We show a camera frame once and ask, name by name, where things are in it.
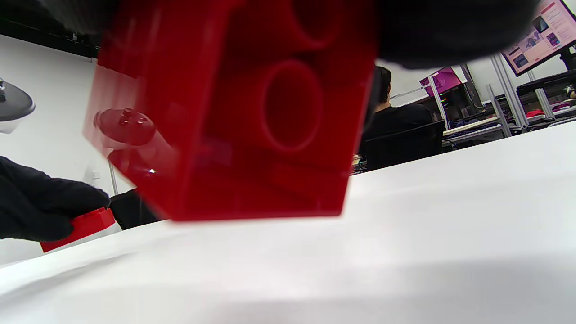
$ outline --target monitor screen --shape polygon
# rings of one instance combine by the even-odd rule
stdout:
[[[451,67],[445,67],[442,70],[432,74],[432,78],[434,79],[434,84],[436,84],[438,93],[446,92],[455,86],[462,84],[462,81],[460,81]],[[428,83],[428,78],[420,80],[420,84],[422,86],[426,86]],[[432,92],[431,87],[427,87],[425,89],[430,97],[434,97],[434,93]]]
[[[524,38],[502,55],[519,76],[576,43],[576,18],[562,0],[542,0]]]

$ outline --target lego brick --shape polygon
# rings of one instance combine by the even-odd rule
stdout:
[[[173,220],[334,216],[377,51],[371,0],[127,0],[85,135]]]

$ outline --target office chair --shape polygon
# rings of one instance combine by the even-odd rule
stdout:
[[[424,159],[442,152],[444,120],[395,134],[365,141],[360,154],[367,160],[368,171]]]

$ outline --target black shirt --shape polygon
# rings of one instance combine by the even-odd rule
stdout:
[[[370,126],[362,134],[362,143],[375,137],[400,133],[432,123],[432,114],[421,104],[407,104],[401,107],[388,107],[376,112]]]

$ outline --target small red lego brick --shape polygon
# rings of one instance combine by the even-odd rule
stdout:
[[[163,217],[341,212],[377,54],[373,0],[126,0],[86,137]]]
[[[40,246],[44,252],[49,252],[65,245],[72,245],[71,243],[86,240],[91,235],[98,232],[106,231],[111,226],[116,224],[112,210],[100,208],[85,215],[78,216],[71,220],[74,231],[72,234],[57,242],[40,242]]]

